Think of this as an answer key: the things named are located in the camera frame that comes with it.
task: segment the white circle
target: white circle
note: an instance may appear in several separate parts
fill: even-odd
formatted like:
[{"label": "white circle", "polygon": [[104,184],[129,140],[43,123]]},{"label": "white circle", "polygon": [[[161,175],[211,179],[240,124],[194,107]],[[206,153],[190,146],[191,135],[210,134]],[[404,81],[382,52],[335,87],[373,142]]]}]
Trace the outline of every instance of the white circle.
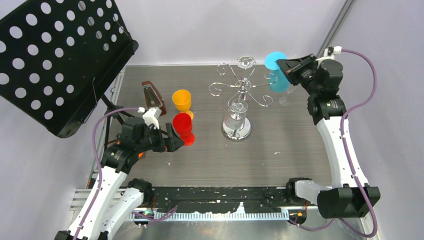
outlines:
[{"label": "white circle", "polygon": [[44,118],[45,118],[45,119],[47,119],[47,120],[52,119],[52,118],[53,118],[53,112],[52,112],[52,111],[50,111],[50,110],[46,111],[46,112],[44,113]]},{"label": "white circle", "polygon": [[74,92],[74,86],[72,86],[72,85],[68,85],[68,86],[66,87],[66,92],[67,92],[68,94],[73,93],[73,92]]},{"label": "white circle", "polygon": [[31,102],[31,108],[38,110],[41,107],[41,102],[39,100],[34,100]]},{"label": "white circle", "polygon": [[111,1],[111,0],[107,0],[107,1],[106,1],[106,7],[107,7],[108,9],[110,9],[110,8],[112,7],[112,1]]},{"label": "white circle", "polygon": [[61,21],[56,21],[54,23],[54,28],[59,31],[62,32],[64,30],[64,24]]},{"label": "white circle", "polygon": [[71,10],[67,11],[66,13],[66,17],[67,19],[69,19],[70,21],[74,21],[75,20],[75,13]]},{"label": "white circle", "polygon": [[103,17],[103,9],[101,7],[97,8],[97,15]]},{"label": "white circle", "polygon": [[58,73],[54,78],[56,79],[56,82],[61,83],[64,80],[64,75],[62,73]]},{"label": "white circle", "polygon": [[15,58],[12,61],[12,65],[15,69],[21,70],[25,67],[25,62],[24,62],[24,60],[22,60],[20,58]]},{"label": "white circle", "polygon": [[104,23],[104,29],[106,30],[111,29],[111,24],[108,21]]},{"label": "white circle", "polygon": [[28,14],[28,15],[26,15],[26,22],[29,24],[29,25],[31,25],[31,26],[35,26],[35,25],[37,25],[37,18],[36,18],[36,16],[34,15],[34,14]]},{"label": "white circle", "polygon": [[86,9],[86,3],[83,2],[83,1],[79,1],[78,2],[78,8],[79,8],[79,10],[84,11]]},{"label": "white circle", "polygon": [[54,54],[56,55],[56,57],[61,58],[64,56],[64,51],[62,48],[58,47],[56,48],[56,50],[54,50]]},{"label": "white circle", "polygon": [[101,31],[96,31],[96,32],[95,32],[95,37],[96,37],[97,39],[101,39],[101,38],[102,38],[102,32],[101,32]]},{"label": "white circle", "polygon": [[49,14],[52,12],[52,8],[47,2],[41,3],[41,11],[45,14]]},{"label": "white circle", "polygon": [[92,16],[89,16],[88,19],[87,19],[87,23],[88,23],[88,25],[93,26],[94,25],[94,18]]},{"label": "white circle", "polygon": [[0,54],[6,51],[6,44],[0,41]]},{"label": "white circle", "polygon": [[14,95],[18,98],[18,99],[23,99],[25,98],[25,96],[27,95],[27,90],[25,90],[25,88],[23,87],[18,87],[16,89],[16,91],[14,91]]},{"label": "white circle", "polygon": [[31,54],[32,56],[35,56],[39,54],[39,48],[36,45],[31,44],[28,46],[28,53]]},{"label": "white circle", "polygon": [[79,27],[76,29],[76,32],[78,33],[78,35],[82,36],[82,35],[84,35],[84,34],[86,33],[86,30],[84,29],[84,27],[79,26]]},{"label": "white circle", "polygon": [[41,34],[41,39],[42,39],[43,42],[45,42],[46,44],[48,44],[52,40],[52,36],[48,32],[43,32]]},{"label": "white circle", "polygon": [[43,93],[44,93],[46,96],[50,96],[50,95],[52,95],[52,93],[53,93],[53,88],[52,88],[51,86],[46,86],[46,87],[44,88],[44,90],[43,90]]},{"label": "white circle", "polygon": [[75,40],[74,40],[74,38],[73,38],[73,37],[68,36],[68,37],[67,37],[67,39],[66,39],[66,43],[67,43],[70,47],[72,47],[72,46],[75,44]]},{"label": "white circle", "polygon": [[58,98],[56,99],[56,105],[57,105],[57,106],[62,106],[62,105],[64,104],[64,102],[65,102],[65,100],[64,100],[64,98],[63,98],[63,97],[58,97]]},{"label": "white circle", "polygon": [[9,82],[9,76],[6,73],[0,72],[0,85],[6,85]]},{"label": "white circle", "polygon": [[22,37],[22,30],[17,26],[12,26],[9,30],[9,33],[15,39],[20,39]]},{"label": "white circle", "polygon": [[44,60],[44,61],[42,62],[42,67],[43,67],[45,70],[50,70],[50,69],[52,69],[52,62],[51,62],[51,61],[49,61],[49,60]]},{"label": "white circle", "polygon": [[36,84],[40,81],[40,76],[37,73],[31,73],[31,75],[29,75],[29,81]]}]

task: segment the robotic arm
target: robotic arm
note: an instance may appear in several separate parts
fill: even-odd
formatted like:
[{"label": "robotic arm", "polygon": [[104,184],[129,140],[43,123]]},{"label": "robotic arm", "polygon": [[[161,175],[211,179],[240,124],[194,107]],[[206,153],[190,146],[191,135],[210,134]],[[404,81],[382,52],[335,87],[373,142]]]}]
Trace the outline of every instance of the robotic arm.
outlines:
[{"label": "robotic arm", "polygon": [[[122,125],[122,132],[117,142],[107,148],[101,159],[102,187],[96,196],[97,188],[93,188],[82,207],[81,212],[68,230],[59,231],[55,240],[72,240],[77,234],[78,240],[106,240],[114,235],[128,218],[131,212],[143,203],[150,203],[153,198],[152,184],[143,179],[129,182],[123,196],[110,210],[114,195],[126,179],[133,165],[146,151],[175,152],[184,145],[176,135],[171,123],[166,123],[166,132],[160,129],[159,108],[150,108],[145,112],[140,108],[143,117],[132,117]],[[83,226],[79,226],[81,218],[96,197]]]},{"label": "robotic arm", "polygon": [[307,109],[324,140],[331,169],[332,188],[324,187],[309,178],[291,178],[286,185],[291,203],[308,200],[318,206],[323,218],[361,218],[369,209],[352,176],[342,137],[346,139],[356,177],[374,206],[380,199],[378,187],[370,187],[358,163],[349,134],[349,122],[344,121],[340,135],[340,122],[346,107],[337,95],[343,78],[343,66],[334,60],[342,48],[329,47],[324,57],[311,54],[297,59],[279,59],[277,64],[292,85],[301,84],[307,91]]}]

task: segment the black perforated music stand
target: black perforated music stand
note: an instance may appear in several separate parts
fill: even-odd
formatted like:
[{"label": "black perforated music stand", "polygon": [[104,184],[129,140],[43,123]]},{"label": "black perforated music stand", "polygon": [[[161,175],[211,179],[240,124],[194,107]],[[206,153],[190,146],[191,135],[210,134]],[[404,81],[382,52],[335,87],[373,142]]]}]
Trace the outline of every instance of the black perforated music stand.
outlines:
[{"label": "black perforated music stand", "polygon": [[28,0],[0,20],[0,95],[70,137],[138,46],[113,0]]}]

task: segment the round chrome base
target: round chrome base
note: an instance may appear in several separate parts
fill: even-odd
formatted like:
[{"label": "round chrome base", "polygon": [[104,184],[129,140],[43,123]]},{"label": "round chrome base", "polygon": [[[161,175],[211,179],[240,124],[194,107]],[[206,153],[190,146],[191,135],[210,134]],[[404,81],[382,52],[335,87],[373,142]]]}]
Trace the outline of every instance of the round chrome base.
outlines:
[{"label": "round chrome base", "polygon": [[224,122],[222,122],[221,131],[224,137],[233,142],[241,142],[246,140],[252,132],[252,125],[249,119],[244,119],[243,125],[238,130],[228,128]]}]

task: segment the rotating glass holder stand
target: rotating glass holder stand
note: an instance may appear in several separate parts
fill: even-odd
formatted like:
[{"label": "rotating glass holder stand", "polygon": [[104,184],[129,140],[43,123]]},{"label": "rotating glass holder stand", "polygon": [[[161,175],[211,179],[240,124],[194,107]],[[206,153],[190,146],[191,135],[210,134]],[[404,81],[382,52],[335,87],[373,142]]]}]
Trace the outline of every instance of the rotating glass holder stand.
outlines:
[{"label": "rotating glass holder stand", "polygon": [[[237,75],[234,72],[231,65],[229,65],[228,63],[219,64],[216,67],[216,71],[218,72],[218,74],[219,75],[225,75],[225,73],[226,73],[225,67],[228,67],[228,68],[230,68],[232,75],[234,76],[236,82],[235,82],[234,85],[225,84],[225,83],[221,83],[221,82],[213,82],[211,85],[209,85],[209,93],[214,97],[218,97],[219,95],[221,95],[222,90],[220,88],[217,88],[216,85],[227,86],[227,87],[230,87],[230,88],[234,88],[237,91],[235,93],[235,95],[232,96],[227,102],[227,107],[229,109],[228,115],[230,115],[232,110],[233,110],[232,109],[233,101],[237,101],[237,100],[238,101],[240,101],[240,100],[246,101],[248,96],[250,96],[250,98],[253,101],[255,101],[258,105],[260,105],[262,107],[269,107],[273,103],[272,97],[270,97],[268,95],[263,95],[262,99],[263,99],[264,103],[261,103],[258,100],[256,100],[251,95],[251,93],[249,91],[252,88],[269,86],[271,84],[276,83],[277,82],[277,76],[273,73],[267,73],[267,74],[264,75],[264,78],[267,79],[267,81],[268,81],[269,79],[271,79],[271,76],[272,76],[272,78],[275,79],[275,81],[270,82],[270,83],[266,83],[266,84],[252,85],[250,78],[251,78],[252,74],[254,73],[256,66],[257,66],[257,63],[254,60],[254,58],[249,56],[249,55],[243,55],[243,56],[241,56],[237,59],[237,66],[244,70],[244,74],[240,78],[237,77]],[[221,125],[221,131],[222,131],[222,134],[224,135],[224,137],[227,138],[230,141],[233,141],[233,142],[241,142],[241,141],[246,140],[250,136],[250,134],[252,133],[252,125],[251,125],[251,122],[249,121],[249,119],[247,117],[243,117],[244,121],[242,122],[241,126],[237,129],[234,129],[234,128],[231,128],[230,126],[228,126],[228,124],[226,124],[226,120],[227,120],[228,115],[225,117],[225,120],[222,122],[222,125]]]}]

